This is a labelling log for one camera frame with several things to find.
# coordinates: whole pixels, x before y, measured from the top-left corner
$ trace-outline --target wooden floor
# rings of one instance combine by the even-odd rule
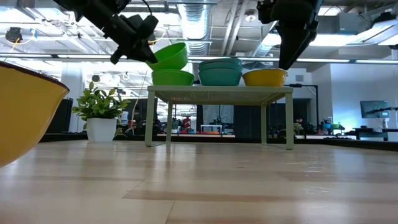
[[[1,224],[397,224],[398,153],[38,144],[0,168]]]

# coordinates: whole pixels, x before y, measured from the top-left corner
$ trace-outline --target monitor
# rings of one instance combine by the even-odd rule
[[[388,101],[361,101],[362,118],[390,118],[390,111],[374,112],[375,110],[388,108]]]

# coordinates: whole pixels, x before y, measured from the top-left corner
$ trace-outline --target table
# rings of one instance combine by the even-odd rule
[[[383,141],[388,141],[388,133],[398,132],[398,128],[383,128],[381,131],[374,131],[373,128],[355,128],[356,140],[361,140],[361,138],[383,138]]]
[[[267,144],[267,105],[285,97],[286,149],[294,146],[293,88],[245,86],[148,86],[145,145],[152,146],[155,96],[169,104],[167,124],[172,122],[173,104],[261,106],[261,143]],[[171,143],[167,125],[166,143]]]
[[[220,129],[220,134],[223,134],[223,126],[222,125],[218,125],[218,124],[202,124],[202,125],[200,125],[200,134],[202,133],[204,127],[211,127],[211,131],[213,131],[213,128],[219,128]]]

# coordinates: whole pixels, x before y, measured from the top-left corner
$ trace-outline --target teal bowl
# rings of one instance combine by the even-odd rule
[[[229,62],[212,62],[199,66],[199,71],[204,71],[213,68],[230,68],[242,72],[242,66]]]
[[[200,62],[199,67],[201,67],[202,65],[205,65],[208,63],[214,63],[214,62],[229,62],[229,63],[233,63],[235,65],[242,65],[242,61],[237,58],[219,58],[219,59],[205,60],[203,62]]]
[[[203,86],[237,86],[241,77],[242,72],[230,68],[213,68],[199,72]]]

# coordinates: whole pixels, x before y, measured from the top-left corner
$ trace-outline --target potted plant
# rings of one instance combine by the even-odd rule
[[[116,132],[116,123],[129,100],[122,100],[116,89],[108,94],[104,90],[94,88],[94,83],[89,84],[89,89],[83,91],[83,96],[77,99],[78,106],[72,108],[72,113],[77,113],[86,121],[83,129],[87,129],[88,140],[92,142],[111,142]]]
[[[177,134],[178,133],[178,124],[180,123],[179,120],[173,118],[172,121],[172,134]]]

